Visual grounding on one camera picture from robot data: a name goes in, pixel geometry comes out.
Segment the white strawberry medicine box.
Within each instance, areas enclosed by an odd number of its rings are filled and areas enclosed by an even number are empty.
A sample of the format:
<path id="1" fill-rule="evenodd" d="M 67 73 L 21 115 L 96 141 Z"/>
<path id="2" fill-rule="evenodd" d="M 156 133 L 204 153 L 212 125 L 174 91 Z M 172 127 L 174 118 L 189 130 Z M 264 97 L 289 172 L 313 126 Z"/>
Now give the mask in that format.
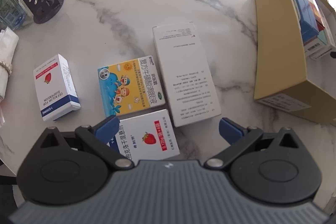
<path id="1" fill-rule="evenodd" d="M 79 110 L 79 102 L 68 61 L 60 54 L 33 71 L 34 84 L 42 119 L 55 121 Z"/>

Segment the small white blue medicine box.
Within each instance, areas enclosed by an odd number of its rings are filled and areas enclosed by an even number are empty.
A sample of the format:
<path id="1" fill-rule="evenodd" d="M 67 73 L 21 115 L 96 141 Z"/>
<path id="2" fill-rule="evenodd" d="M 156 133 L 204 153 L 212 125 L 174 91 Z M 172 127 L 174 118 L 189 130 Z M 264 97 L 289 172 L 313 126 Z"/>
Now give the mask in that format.
<path id="1" fill-rule="evenodd" d="M 135 164 L 180 154 L 166 109 L 120 120 L 118 133 L 106 145 Z"/>

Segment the white grey slim box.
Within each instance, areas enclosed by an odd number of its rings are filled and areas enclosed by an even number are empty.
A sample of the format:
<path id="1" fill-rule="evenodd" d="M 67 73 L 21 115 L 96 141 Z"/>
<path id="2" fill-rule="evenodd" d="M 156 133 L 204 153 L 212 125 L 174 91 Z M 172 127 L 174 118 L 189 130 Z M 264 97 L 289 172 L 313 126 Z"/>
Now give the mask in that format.
<path id="1" fill-rule="evenodd" d="M 175 127 L 220 115 L 217 91 L 194 24 L 153 27 L 153 39 Z"/>

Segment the yellow orange cartoon box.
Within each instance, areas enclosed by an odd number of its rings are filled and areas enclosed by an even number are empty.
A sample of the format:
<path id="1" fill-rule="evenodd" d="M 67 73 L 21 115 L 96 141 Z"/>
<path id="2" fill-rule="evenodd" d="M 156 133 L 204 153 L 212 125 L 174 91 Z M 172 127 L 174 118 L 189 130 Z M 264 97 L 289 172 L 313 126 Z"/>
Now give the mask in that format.
<path id="1" fill-rule="evenodd" d="M 102 67 L 97 72 L 106 117 L 135 113 L 166 103 L 151 55 Z"/>

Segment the blue mask box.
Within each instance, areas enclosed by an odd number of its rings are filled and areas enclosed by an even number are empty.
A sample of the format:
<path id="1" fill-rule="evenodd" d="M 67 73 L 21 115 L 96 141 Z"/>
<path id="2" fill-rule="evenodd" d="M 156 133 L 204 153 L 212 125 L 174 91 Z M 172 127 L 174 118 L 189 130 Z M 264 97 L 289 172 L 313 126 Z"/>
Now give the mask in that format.
<path id="1" fill-rule="evenodd" d="M 319 34 L 317 22 L 309 0 L 295 0 L 303 43 L 307 43 Z"/>

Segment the red white bandage box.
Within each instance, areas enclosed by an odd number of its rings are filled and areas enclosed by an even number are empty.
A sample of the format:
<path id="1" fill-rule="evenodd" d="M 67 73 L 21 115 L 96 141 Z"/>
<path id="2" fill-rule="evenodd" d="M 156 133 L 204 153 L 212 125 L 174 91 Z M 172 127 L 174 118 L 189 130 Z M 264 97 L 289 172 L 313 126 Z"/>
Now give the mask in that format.
<path id="1" fill-rule="evenodd" d="M 324 19 L 323 19 L 323 16 L 324 16 L 323 13 L 319 10 L 319 7 L 318 7 L 315 0 L 308 0 L 308 1 L 309 1 L 310 6 L 311 6 L 313 15 L 315 17 L 315 21 L 317 23 L 318 30 L 319 31 L 324 30 L 325 29 L 325 22 L 324 22 Z"/>

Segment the white blue tooth medicine box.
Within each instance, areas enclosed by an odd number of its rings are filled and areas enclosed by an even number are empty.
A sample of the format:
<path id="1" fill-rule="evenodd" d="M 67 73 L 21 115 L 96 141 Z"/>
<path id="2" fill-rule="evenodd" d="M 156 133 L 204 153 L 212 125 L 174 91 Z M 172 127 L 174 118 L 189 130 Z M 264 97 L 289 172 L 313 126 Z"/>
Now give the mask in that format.
<path id="1" fill-rule="evenodd" d="M 326 44 L 319 41 L 315 42 L 312 46 L 309 46 L 305 50 L 305 56 L 311 58 L 312 60 L 318 60 L 331 52 L 335 52 L 335 43 L 327 42 Z"/>

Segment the teal white bear medicine box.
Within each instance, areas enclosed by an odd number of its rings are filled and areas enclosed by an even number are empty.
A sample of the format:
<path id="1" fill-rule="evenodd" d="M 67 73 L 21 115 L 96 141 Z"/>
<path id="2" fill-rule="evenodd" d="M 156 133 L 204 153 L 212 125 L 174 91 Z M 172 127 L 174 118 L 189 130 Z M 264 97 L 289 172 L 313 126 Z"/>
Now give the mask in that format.
<path id="1" fill-rule="evenodd" d="M 317 44 L 319 48 L 324 48 L 329 46 L 330 43 L 330 38 L 329 38 L 329 33 L 327 32 L 326 29 L 322 30 L 319 32 L 317 36 Z"/>

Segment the tan cardboard shoe box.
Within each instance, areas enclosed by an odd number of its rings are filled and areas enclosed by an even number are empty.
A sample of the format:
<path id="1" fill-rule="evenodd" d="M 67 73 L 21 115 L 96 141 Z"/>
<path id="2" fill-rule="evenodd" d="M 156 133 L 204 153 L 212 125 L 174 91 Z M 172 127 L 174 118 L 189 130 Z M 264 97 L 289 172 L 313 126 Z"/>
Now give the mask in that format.
<path id="1" fill-rule="evenodd" d="M 255 0 L 254 99 L 321 124 L 335 124 L 335 58 L 308 60 L 294 0 Z"/>

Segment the rolled white cloth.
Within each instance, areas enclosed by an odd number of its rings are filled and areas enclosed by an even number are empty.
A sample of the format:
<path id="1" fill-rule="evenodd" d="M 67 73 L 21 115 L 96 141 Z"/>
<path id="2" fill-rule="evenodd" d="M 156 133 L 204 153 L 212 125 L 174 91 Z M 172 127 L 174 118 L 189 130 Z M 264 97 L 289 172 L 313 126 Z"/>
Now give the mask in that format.
<path id="1" fill-rule="evenodd" d="M 13 70 L 13 56 L 17 47 L 19 36 L 7 27 L 1 30 L 0 41 L 0 95 L 1 101 L 5 98 L 8 78 Z"/>

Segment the clear plastic water bottle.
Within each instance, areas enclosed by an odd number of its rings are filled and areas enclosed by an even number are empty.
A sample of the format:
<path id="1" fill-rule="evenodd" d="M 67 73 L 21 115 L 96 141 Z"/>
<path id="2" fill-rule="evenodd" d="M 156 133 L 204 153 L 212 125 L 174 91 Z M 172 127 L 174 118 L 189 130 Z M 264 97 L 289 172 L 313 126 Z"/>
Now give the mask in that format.
<path id="1" fill-rule="evenodd" d="M 12 30 L 19 29 L 26 13 L 17 0 L 0 0 L 1 22 Z"/>

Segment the black metal phone stand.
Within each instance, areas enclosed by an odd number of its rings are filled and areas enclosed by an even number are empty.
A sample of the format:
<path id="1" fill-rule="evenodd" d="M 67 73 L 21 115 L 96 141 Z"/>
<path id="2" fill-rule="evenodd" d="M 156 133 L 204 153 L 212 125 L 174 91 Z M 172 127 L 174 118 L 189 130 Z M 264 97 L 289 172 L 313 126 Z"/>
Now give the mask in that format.
<path id="1" fill-rule="evenodd" d="M 33 14 L 36 24 L 43 24 L 53 18 L 62 8 L 64 0 L 23 0 Z"/>

